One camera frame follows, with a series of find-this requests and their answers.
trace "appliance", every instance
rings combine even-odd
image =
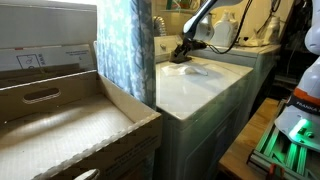
[[[179,42],[179,36],[155,37],[163,136],[156,151],[154,179],[210,178],[236,136],[252,68],[193,56],[182,64],[202,68],[207,75],[167,76],[162,68],[175,65],[167,60]]]
[[[223,52],[227,48],[218,47],[218,50]],[[242,102],[238,115],[238,119],[241,121],[237,124],[239,127],[237,134],[240,133],[268,95],[275,76],[274,68],[276,60],[279,59],[279,51],[280,45],[269,45],[263,47],[234,46],[226,54],[216,54],[210,48],[190,52],[192,56],[253,68],[246,98]]]

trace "white countertop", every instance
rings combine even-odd
[[[156,65],[157,107],[178,120],[185,121],[224,90],[252,71],[252,68],[198,57],[183,64],[204,68],[208,75],[166,76],[162,68],[174,65],[168,61]]]

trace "blue curtain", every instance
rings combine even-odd
[[[155,109],[151,0],[98,0],[98,71]]]

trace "bottle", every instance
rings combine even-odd
[[[234,12],[229,12],[229,18],[230,18],[230,22],[231,22],[231,24],[233,25],[233,34],[232,34],[232,40],[231,40],[231,42],[233,42],[234,41],[234,39],[236,38],[236,36],[237,36],[237,33],[238,33],[238,28],[239,28],[239,23],[238,23],[238,21],[234,18],[235,16],[234,16]]]
[[[263,38],[263,45],[278,44],[280,32],[280,18],[272,17]]]
[[[211,39],[211,44],[214,46],[230,47],[233,30],[233,25],[229,19],[229,12],[224,11],[221,19],[214,25],[214,35]]]

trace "cardboard tray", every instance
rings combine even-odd
[[[0,89],[0,103],[4,180],[114,179],[160,146],[161,115],[96,71]]]

